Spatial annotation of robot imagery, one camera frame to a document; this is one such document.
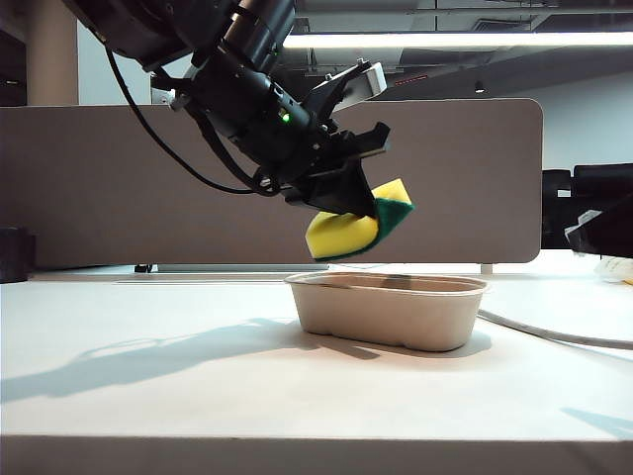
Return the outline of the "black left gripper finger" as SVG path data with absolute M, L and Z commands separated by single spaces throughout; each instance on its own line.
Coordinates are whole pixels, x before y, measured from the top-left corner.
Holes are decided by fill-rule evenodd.
M 307 175 L 285 190 L 285 202 L 337 215 L 353 213 L 353 161 L 337 170 Z
M 367 182 L 361 160 L 353 161 L 353 203 L 355 215 L 375 217 L 375 198 Z

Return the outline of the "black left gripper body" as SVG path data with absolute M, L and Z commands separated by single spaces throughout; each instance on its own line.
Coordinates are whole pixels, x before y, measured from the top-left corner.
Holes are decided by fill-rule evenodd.
M 332 117 L 385 89 L 381 63 L 358 59 L 297 100 L 266 72 L 218 48 L 190 68 L 190 115 L 235 178 L 254 193 L 285 198 L 291 183 L 304 176 L 385 149 L 387 125 L 354 134 Z

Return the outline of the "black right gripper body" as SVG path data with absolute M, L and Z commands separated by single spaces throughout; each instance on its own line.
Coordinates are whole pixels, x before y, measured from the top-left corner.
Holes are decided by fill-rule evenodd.
M 632 257 L 632 200 L 624 199 L 583 224 L 565 231 L 575 252 Z

